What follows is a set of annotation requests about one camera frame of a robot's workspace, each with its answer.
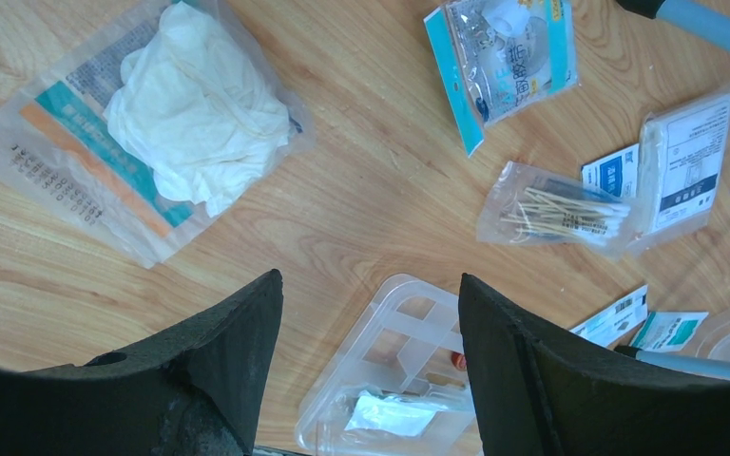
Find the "teal white wipe packet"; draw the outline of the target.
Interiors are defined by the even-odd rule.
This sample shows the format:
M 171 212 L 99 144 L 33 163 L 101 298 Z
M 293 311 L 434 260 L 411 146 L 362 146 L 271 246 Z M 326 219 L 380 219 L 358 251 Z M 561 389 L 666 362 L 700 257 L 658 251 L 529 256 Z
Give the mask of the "teal white wipe packet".
M 650 312 L 630 346 L 648 352 L 679 352 L 709 312 Z

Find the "small brown bottle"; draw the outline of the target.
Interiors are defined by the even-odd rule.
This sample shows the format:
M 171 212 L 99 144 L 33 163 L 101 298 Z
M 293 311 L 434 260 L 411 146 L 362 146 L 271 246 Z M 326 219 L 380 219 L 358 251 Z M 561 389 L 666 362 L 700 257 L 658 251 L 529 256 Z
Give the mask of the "small brown bottle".
M 451 354 L 451 363 L 458 371 L 466 371 L 468 369 L 466 357 L 463 353 L 454 351 Z

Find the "blue edged clear sachet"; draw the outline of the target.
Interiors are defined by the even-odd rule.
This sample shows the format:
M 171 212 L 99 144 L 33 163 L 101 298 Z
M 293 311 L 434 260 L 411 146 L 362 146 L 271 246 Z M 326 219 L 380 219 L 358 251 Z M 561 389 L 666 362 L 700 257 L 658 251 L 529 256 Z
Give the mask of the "blue edged clear sachet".
M 424 27 L 468 155 L 487 128 L 579 82 L 569 1 L 446 1 Z

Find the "white gauze pad packet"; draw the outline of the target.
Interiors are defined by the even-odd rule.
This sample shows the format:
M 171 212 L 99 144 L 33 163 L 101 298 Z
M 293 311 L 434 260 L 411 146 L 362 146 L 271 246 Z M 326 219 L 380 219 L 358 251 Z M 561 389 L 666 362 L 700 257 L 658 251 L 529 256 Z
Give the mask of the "white gauze pad packet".
M 445 403 L 396 394 L 362 391 L 356 399 L 346 431 L 384 431 L 399 437 L 418 437 L 438 412 L 451 408 Z

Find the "cotton swab bag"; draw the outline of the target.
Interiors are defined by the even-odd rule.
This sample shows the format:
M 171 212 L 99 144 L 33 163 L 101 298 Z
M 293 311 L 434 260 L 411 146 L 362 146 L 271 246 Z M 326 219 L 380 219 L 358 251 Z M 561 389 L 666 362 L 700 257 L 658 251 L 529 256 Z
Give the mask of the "cotton swab bag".
M 642 214 L 634 199 L 509 161 L 487 195 L 476 239 L 501 245 L 581 244 L 618 259 Z

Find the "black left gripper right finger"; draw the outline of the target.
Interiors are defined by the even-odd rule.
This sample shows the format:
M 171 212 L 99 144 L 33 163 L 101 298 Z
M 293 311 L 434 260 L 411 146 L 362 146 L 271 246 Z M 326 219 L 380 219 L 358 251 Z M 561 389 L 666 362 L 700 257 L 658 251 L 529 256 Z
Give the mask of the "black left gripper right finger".
M 593 344 L 463 275 L 458 314 L 487 455 L 730 455 L 730 381 Z

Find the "clear compartment tray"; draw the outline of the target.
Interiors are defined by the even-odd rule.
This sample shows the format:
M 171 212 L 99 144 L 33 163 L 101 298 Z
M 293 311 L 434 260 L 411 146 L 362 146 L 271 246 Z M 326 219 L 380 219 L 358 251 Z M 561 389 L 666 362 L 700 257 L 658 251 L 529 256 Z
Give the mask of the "clear compartment tray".
M 458 298 L 407 274 L 393 275 L 341 342 L 301 401 L 295 440 L 314 455 L 480 455 L 482 441 L 465 371 Z M 445 403 L 418 437 L 351 430 L 357 396 L 396 394 Z

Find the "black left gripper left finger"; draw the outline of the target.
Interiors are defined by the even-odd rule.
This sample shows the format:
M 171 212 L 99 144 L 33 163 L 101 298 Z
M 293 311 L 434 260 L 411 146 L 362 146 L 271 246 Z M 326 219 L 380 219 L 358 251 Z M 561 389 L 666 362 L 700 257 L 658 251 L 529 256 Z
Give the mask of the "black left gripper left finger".
M 271 270 L 82 366 L 0 369 L 0 455 L 250 455 L 282 317 Z

